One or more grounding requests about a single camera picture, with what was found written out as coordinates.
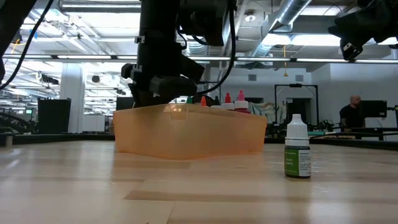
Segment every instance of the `wooden table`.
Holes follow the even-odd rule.
[[[1,223],[398,223],[398,153],[312,146],[313,176],[288,179],[283,145],[170,161],[111,141],[0,149]]]

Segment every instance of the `red cap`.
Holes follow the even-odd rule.
[[[238,101],[246,101],[246,100],[244,99],[243,90],[239,90]]]
[[[207,104],[206,104],[206,97],[203,96],[203,97],[201,98],[200,104],[201,104],[202,106],[207,106]]]
[[[226,93],[224,103],[231,103],[231,96],[229,95],[229,93]]]

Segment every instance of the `translucent orange container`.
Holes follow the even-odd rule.
[[[116,150],[166,159],[261,152],[267,118],[191,104],[115,111]]]

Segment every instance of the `person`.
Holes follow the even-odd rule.
[[[351,128],[365,128],[365,119],[359,112],[361,97],[353,95],[349,98],[349,105],[340,110],[341,128],[344,132],[351,132]]]

